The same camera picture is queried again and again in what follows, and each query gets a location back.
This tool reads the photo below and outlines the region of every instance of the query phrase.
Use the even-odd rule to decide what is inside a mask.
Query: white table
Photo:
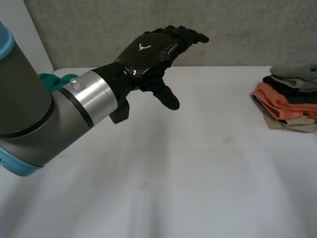
[[[2,168],[0,237],[317,237],[317,137],[268,129],[249,97],[268,69],[173,67],[180,110],[132,92],[129,120],[30,177]]]

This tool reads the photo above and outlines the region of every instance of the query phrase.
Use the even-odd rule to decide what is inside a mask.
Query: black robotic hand
[[[135,39],[111,64],[92,71],[101,76],[113,91],[118,108],[110,114],[114,123],[129,117],[126,96],[136,89],[153,92],[163,105],[179,109],[179,101],[163,81],[165,70],[192,44],[209,38],[183,26],[168,26],[145,32]]]
[[[123,66],[132,78],[133,89],[151,91],[163,105],[179,109],[179,101],[165,85],[165,70],[192,44],[207,43],[209,38],[184,26],[168,26],[145,32],[135,39],[114,61]]]

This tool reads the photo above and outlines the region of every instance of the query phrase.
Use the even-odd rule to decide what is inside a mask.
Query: white logo
[[[151,47],[151,46],[143,47],[142,44],[140,44],[139,47],[140,47],[140,50],[143,50],[143,49],[147,49],[147,48],[149,48],[149,47]]]

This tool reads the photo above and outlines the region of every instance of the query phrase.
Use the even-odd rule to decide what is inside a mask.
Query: folded clothing
[[[317,82],[317,63],[286,63],[273,66],[271,74],[283,78],[299,78]]]
[[[313,118],[301,116],[300,118],[292,120],[277,120],[268,112],[268,110],[266,110],[255,96],[253,96],[252,99],[261,109],[263,118],[269,129],[297,130],[309,133],[317,131],[317,122]]]
[[[258,90],[251,93],[276,119],[295,119],[302,115],[317,119],[317,104],[290,104],[267,83],[259,83]]]
[[[282,78],[273,74],[271,77],[275,81],[285,84],[291,88],[298,88],[299,91],[301,91],[301,89],[310,89],[310,92],[317,91],[317,82],[307,82],[300,78]]]
[[[72,78],[77,78],[78,75],[67,74],[63,78],[59,78],[54,74],[41,73],[39,74],[39,77],[41,81],[44,83],[44,85],[46,86],[46,88],[52,93],[58,90],[59,88],[61,88],[62,86],[66,85],[67,83],[69,83],[69,81]]]
[[[272,115],[268,112],[263,112],[264,120],[270,129],[286,129],[286,130],[297,130],[302,132],[313,133],[317,131],[317,123],[314,122],[312,124],[307,125],[286,125],[276,120]]]
[[[290,104],[317,104],[317,92],[300,92],[298,88],[291,88],[283,83],[277,82],[271,76],[263,78],[263,82],[270,84],[278,93],[284,95]]]

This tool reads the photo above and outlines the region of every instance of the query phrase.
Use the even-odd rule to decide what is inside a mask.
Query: gray wall
[[[316,0],[25,0],[55,69],[111,63],[169,24],[210,37],[174,65],[273,65],[317,59]]]

